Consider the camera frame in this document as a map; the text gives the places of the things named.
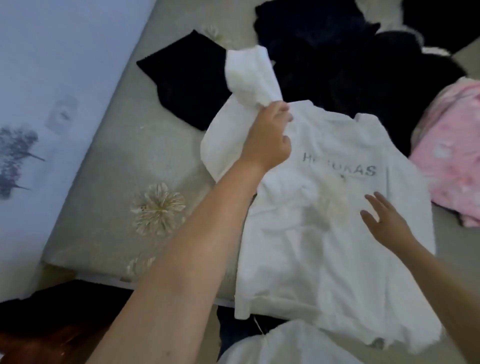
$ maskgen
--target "folded pink fabric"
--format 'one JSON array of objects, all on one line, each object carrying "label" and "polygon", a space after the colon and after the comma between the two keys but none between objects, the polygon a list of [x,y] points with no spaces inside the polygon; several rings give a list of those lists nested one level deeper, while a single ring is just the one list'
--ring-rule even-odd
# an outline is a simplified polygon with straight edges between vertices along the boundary
[{"label": "folded pink fabric", "polygon": [[432,201],[480,227],[480,81],[462,78],[425,111],[410,160],[427,177]]}]

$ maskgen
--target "person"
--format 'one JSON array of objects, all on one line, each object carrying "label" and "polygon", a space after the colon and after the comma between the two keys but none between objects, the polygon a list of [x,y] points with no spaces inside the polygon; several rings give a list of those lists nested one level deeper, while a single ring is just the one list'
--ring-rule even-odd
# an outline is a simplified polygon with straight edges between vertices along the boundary
[{"label": "person", "polygon": [[[290,155],[290,140],[283,135],[285,126],[292,121],[288,109],[287,103],[277,101],[259,112],[240,158],[178,229],[139,282],[88,364],[195,363],[217,289],[239,241],[257,186],[270,169]],[[375,193],[366,198],[378,213],[379,221],[366,211],[359,218],[374,238],[410,270],[465,359],[469,363],[480,362],[480,307],[476,299],[423,248],[385,197]],[[305,350],[309,350],[309,355],[322,350],[318,355],[325,355],[325,363],[358,363],[328,341],[320,330],[297,320],[278,326],[268,335],[266,347],[272,362],[281,358],[285,359],[283,362],[304,362],[307,356],[299,345],[308,340],[296,340],[300,335],[318,341],[318,345]],[[248,358],[249,363],[258,362],[252,361],[251,355],[261,343],[262,336],[237,342],[221,361],[243,363]],[[262,362],[269,359],[263,355]]]}]

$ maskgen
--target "person's right arm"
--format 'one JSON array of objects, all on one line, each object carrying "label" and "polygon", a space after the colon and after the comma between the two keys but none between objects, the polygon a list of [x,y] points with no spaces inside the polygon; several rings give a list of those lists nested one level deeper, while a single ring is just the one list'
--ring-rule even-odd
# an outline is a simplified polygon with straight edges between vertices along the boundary
[{"label": "person's right arm", "polygon": [[379,216],[361,217],[374,238],[394,253],[411,272],[432,309],[468,363],[480,363],[480,303],[413,236],[406,221],[376,192],[366,195]]}]

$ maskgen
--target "forearm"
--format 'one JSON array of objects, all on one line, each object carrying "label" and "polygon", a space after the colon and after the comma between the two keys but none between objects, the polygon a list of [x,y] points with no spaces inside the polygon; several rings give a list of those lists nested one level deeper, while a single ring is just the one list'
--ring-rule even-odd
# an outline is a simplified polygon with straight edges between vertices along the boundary
[{"label": "forearm", "polygon": [[480,305],[418,242],[397,256],[410,270],[435,313],[469,363],[480,363]]},{"label": "forearm", "polygon": [[238,161],[177,231],[89,364],[192,363],[263,172]]}]

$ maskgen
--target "beige flower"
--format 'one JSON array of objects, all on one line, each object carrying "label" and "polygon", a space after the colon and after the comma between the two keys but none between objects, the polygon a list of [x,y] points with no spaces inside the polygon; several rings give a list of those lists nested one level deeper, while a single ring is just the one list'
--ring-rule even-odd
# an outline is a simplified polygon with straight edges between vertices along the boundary
[{"label": "beige flower", "polygon": [[171,234],[177,227],[177,215],[185,208],[185,199],[178,192],[170,193],[166,184],[151,184],[132,208],[137,214],[135,227],[141,235]]}]

